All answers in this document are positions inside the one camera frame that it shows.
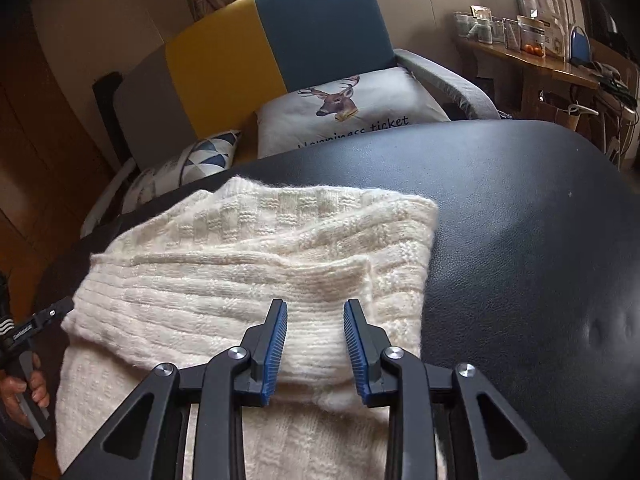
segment gray sofa armrest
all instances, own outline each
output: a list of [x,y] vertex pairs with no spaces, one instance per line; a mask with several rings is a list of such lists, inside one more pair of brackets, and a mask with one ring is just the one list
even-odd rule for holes
[[473,83],[413,52],[396,48],[394,53],[398,64],[409,69],[418,81],[427,82],[442,90],[468,119],[500,119],[491,99]]

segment chair backrest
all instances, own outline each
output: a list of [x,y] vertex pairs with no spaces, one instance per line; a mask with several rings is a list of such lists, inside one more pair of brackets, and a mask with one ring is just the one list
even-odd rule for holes
[[240,129],[288,92],[395,66],[376,0],[238,0],[144,59],[114,95],[140,168]]
[[589,63],[591,62],[591,44],[587,34],[578,25],[574,25],[569,35],[569,41],[571,44],[571,50],[569,60],[576,60],[578,62]]

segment beige wall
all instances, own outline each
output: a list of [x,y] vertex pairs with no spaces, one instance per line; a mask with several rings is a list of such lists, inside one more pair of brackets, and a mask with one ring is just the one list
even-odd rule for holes
[[193,23],[186,0],[33,0],[34,26],[52,72],[76,116],[118,167],[92,84],[128,72]]
[[452,14],[471,5],[490,7],[494,16],[518,15],[516,0],[378,0],[393,46],[411,50],[461,73]]

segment metal screw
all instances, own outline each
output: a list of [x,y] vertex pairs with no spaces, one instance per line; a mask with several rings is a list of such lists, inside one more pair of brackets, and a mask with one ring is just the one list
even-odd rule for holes
[[246,350],[241,346],[234,346],[226,354],[232,359],[242,359],[246,355]]
[[154,372],[160,377],[168,377],[174,373],[174,366],[171,363],[160,363],[154,368]]
[[385,355],[389,359],[401,359],[404,355],[404,350],[399,346],[389,346],[388,348],[385,348]]
[[458,373],[463,377],[471,378],[476,374],[476,367],[469,363],[460,363],[456,367],[456,370],[458,370]]

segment black leather surface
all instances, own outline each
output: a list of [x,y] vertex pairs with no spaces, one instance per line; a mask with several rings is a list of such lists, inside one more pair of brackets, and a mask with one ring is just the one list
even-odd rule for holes
[[73,293],[118,232],[234,174],[433,198],[423,359],[479,366],[574,480],[612,471],[640,422],[640,203],[590,143],[549,123],[459,121],[258,160],[99,228],[47,270],[38,306]]

